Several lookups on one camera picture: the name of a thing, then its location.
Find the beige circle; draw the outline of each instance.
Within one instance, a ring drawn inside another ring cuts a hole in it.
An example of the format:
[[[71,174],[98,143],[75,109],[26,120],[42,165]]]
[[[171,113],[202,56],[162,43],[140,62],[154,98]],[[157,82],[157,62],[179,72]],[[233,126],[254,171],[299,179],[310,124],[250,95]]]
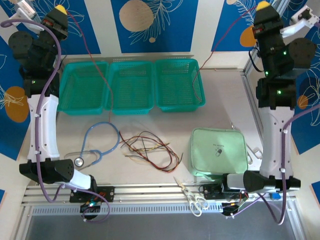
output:
[[[229,5],[235,4],[237,0],[226,0],[226,3]]]
[[[148,29],[154,22],[151,8],[141,0],[126,2],[119,12],[120,22],[130,32],[140,32]]]
[[[9,100],[5,107],[7,116],[16,123],[23,123],[29,115],[29,106],[25,90],[19,86],[12,86],[5,92]]]

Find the light green pouch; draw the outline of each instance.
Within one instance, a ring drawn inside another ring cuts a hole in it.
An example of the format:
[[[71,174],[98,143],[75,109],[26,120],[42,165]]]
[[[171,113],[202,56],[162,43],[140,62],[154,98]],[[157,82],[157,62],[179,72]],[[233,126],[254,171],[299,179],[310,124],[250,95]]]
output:
[[[248,169],[245,137],[236,130],[195,128],[189,165],[192,175],[210,180],[222,174],[242,174]]]

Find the tangled wires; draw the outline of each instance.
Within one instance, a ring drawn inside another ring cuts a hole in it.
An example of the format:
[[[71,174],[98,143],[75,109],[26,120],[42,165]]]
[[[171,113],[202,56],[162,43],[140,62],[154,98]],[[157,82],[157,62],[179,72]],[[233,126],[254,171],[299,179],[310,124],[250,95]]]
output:
[[[123,145],[121,148],[126,145],[128,146],[128,149],[131,153],[136,153],[132,155],[125,155],[127,158],[133,159],[133,158],[140,158],[144,161],[147,161],[150,163],[154,168],[165,172],[165,173],[171,173],[174,171],[178,165],[182,161],[183,154],[181,157],[179,157],[168,145],[169,143],[164,143],[159,137],[157,137],[155,134],[149,131],[143,131],[139,135],[133,136],[129,139],[124,139],[121,135],[121,132],[119,132],[120,137],[122,139]],[[136,148],[134,144],[136,144],[138,141],[142,142],[143,148]],[[152,147],[146,147],[145,141],[153,143],[154,146]],[[158,166],[153,161],[149,159],[148,153],[155,152],[157,150],[166,151],[169,154],[170,162],[166,166]]]

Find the white tabletop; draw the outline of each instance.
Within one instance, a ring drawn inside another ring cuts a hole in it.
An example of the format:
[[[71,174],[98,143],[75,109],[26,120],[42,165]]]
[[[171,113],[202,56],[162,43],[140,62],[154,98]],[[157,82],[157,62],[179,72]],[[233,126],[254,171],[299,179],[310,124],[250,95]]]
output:
[[[165,184],[174,183],[173,176],[183,182],[195,182],[188,171],[189,140],[195,128],[230,129],[231,122],[239,128],[252,149],[261,149],[261,142],[249,106],[243,82],[238,71],[201,72],[206,105],[195,112],[164,113],[155,107],[147,115],[112,115],[111,122],[130,138],[142,131],[156,134],[180,156],[182,163],[173,173],[156,170],[149,164],[137,163],[125,157],[118,147],[103,157],[96,165],[82,170],[93,175],[98,184]],[[108,121],[108,113],[90,116],[70,116],[60,113],[57,119],[57,144],[60,157],[81,150],[87,129],[95,123]],[[86,150],[106,151],[116,142],[117,135],[110,126],[93,129],[86,143]],[[168,161],[163,153],[153,155],[157,163]]]

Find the white robot arm casing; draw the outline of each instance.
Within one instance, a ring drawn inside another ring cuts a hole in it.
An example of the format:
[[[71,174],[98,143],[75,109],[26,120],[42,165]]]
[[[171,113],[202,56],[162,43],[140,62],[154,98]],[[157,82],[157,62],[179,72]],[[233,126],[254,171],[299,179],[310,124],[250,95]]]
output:
[[[260,108],[263,124],[263,161],[260,166],[260,174],[266,178],[274,176],[282,179],[282,129],[294,116],[295,111],[290,107],[277,106],[275,110],[270,107]],[[292,177],[293,170],[290,159],[291,152],[291,125],[287,128],[285,139],[285,178]]]
[[[32,95],[27,100],[29,104],[31,128],[30,149],[27,159],[33,163],[37,161],[36,151],[41,152],[41,162],[44,162],[46,159],[51,159],[52,161],[60,159],[56,140],[56,115],[59,99],[52,94],[44,97],[42,101],[40,109],[41,117],[39,118],[39,149],[35,147],[35,114],[39,97],[40,94]]]
[[[40,94],[32,95],[28,98],[29,110],[30,110],[30,127],[31,127],[31,138],[30,138],[30,149],[28,154],[28,160],[33,163],[37,162],[36,159],[36,147],[35,147],[35,114],[37,105],[39,102]],[[51,161],[60,160],[60,155],[57,147],[56,139],[56,115],[57,106],[59,99],[50,94],[45,96],[42,101],[39,118],[39,149],[40,162],[44,162],[46,159]],[[56,184],[65,184],[67,186],[76,189],[89,189],[91,187],[91,177],[85,175],[77,170],[74,170],[73,177],[69,182],[56,182]]]

